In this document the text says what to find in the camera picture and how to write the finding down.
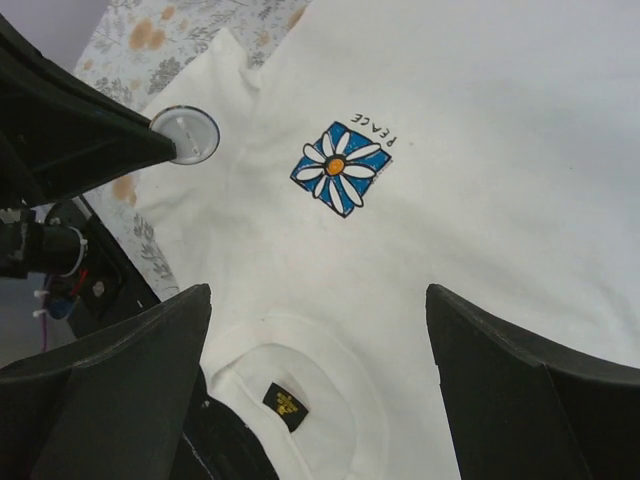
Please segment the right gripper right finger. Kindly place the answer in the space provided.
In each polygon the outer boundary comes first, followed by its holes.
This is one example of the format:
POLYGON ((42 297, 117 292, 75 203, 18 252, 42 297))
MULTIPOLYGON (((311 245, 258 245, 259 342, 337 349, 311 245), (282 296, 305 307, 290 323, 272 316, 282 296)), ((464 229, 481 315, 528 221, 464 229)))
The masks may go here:
POLYGON ((426 325, 464 479, 636 479, 639 371, 426 291, 426 325))

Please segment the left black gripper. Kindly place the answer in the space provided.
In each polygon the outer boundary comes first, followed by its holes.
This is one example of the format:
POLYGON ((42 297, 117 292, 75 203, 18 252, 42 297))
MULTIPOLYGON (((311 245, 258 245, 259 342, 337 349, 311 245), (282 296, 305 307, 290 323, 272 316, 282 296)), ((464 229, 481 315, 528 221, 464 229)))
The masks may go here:
POLYGON ((88 210, 74 200, 42 221, 28 208, 70 199, 177 156, 150 122, 49 60, 1 19, 1 103, 15 101, 50 117, 1 127, 1 276, 70 277, 85 261, 88 210))

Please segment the white printed t-shirt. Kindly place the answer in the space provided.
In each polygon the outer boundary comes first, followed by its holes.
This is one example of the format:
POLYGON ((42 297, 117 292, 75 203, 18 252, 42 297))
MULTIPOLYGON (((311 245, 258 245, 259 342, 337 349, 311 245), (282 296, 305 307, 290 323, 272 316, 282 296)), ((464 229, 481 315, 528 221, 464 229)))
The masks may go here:
POLYGON ((277 479, 456 479, 425 319, 440 284, 639 364, 639 5, 314 1, 259 68, 228 31, 146 107, 220 129, 144 169, 209 395, 277 479))

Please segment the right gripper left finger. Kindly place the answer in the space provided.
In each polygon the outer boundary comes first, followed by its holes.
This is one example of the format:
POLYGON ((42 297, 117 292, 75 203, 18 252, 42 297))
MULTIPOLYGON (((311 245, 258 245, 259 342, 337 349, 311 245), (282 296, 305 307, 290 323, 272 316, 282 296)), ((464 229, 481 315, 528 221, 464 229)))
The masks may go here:
POLYGON ((166 479, 211 316, 194 285, 1 370, 4 479, 166 479))

